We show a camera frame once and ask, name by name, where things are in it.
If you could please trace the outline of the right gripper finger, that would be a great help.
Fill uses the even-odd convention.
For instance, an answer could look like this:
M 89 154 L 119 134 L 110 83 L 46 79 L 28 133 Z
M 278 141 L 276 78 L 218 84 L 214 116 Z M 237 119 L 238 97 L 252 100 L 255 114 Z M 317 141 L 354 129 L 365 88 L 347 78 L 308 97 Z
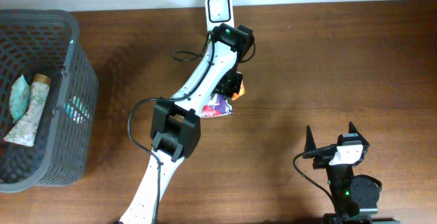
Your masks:
M 312 151 L 314 151 L 316 149 L 317 149 L 317 147 L 315 145 L 315 141 L 314 141 L 314 138 L 313 138 L 311 127 L 310 127 L 310 125 L 307 125 L 307 127 L 306 127 L 306 141 L 305 141 L 304 152 L 312 152 Z
M 353 124 L 353 122 L 349 122 L 348 124 L 348 133 L 349 134 L 356 134 L 359 140 L 364 141 L 365 138 L 362 136 L 362 134 L 358 131 L 356 126 Z

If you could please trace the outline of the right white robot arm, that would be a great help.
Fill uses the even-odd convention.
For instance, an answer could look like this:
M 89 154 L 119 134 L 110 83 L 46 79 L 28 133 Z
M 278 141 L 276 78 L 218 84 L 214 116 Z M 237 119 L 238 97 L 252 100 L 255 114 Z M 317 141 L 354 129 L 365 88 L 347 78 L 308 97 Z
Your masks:
M 334 212 L 322 217 L 323 223 L 398 223 L 392 218 L 375 219 L 382 183 L 369 175 L 356 175 L 353 167 L 363 162 L 369 142 L 350 122 L 348 132 L 338 136 L 337 142 L 326 147 L 316 146 L 311 128 L 306 127 L 304 151 L 297 158 L 311 159 L 314 169 L 324 169 L 328 189 L 300 171 L 293 159 L 293 166 L 307 181 L 322 190 L 330 199 Z

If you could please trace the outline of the teal small tissue pack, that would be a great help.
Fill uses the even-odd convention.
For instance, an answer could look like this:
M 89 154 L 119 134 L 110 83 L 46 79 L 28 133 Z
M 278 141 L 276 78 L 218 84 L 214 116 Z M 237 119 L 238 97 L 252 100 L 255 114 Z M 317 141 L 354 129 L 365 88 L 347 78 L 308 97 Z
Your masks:
M 83 123 L 86 119 L 89 119 L 89 111 L 83 104 L 80 98 L 74 96 L 72 99 L 64 104 L 66 113 L 77 124 Z

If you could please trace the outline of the white bamboo print tube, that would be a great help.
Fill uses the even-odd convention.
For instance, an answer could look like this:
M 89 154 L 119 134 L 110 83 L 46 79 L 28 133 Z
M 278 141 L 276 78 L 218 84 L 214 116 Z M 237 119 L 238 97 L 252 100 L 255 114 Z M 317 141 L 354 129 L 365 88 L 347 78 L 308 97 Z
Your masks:
M 15 123 L 11 131 L 4 137 L 10 143 L 32 147 L 36 140 L 38 125 L 48 98 L 51 78 L 43 74 L 35 74 L 30 87 L 29 105 L 26 113 Z

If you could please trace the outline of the red purple tissue pack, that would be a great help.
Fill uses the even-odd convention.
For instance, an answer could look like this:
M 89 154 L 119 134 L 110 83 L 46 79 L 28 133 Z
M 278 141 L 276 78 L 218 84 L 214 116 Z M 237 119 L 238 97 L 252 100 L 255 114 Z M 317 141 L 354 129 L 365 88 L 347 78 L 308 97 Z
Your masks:
M 228 103 L 228 97 L 212 94 L 201 110 L 201 117 L 220 117 L 231 113 L 232 106 Z

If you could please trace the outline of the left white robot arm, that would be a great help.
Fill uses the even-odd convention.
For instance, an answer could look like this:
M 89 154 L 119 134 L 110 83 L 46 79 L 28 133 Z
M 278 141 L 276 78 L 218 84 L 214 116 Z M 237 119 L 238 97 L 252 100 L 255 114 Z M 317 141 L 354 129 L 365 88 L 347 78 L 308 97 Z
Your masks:
M 150 160 L 120 223 L 158 222 L 160 201 L 173 174 L 199 143 L 204 106 L 216 94 L 224 99 L 240 94 L 243 75 L 237 67 L 254 50 L 252 29 L 215 26 L 207 34 L 201 62 L 181 89 L 170 98 L 153 98 Z

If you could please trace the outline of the mint green wipes pack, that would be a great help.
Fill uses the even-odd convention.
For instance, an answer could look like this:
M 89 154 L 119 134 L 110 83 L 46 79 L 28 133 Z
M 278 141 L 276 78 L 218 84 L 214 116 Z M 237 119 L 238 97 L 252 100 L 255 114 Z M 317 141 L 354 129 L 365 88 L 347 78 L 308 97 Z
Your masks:
M 30 99 L 30 85 L 22 74 L 15 80 L 9 99 L 10 114 L 16 123 L 27 111 Z

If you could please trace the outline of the orange small tissue pack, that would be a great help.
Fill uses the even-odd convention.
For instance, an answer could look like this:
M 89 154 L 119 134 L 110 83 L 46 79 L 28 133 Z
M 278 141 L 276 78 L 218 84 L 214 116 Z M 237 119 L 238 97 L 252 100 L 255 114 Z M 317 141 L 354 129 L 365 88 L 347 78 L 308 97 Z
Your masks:
M 234 93 L 233 96 L 231 97 L 231 99 L 233 101 L 239 99 L 239 97 L 243 96 L 246 93 L 245 88 L 244 88 L 244 83 L 241 82 L 240 84 L 240 89 L 238 91 L 238 93 Z

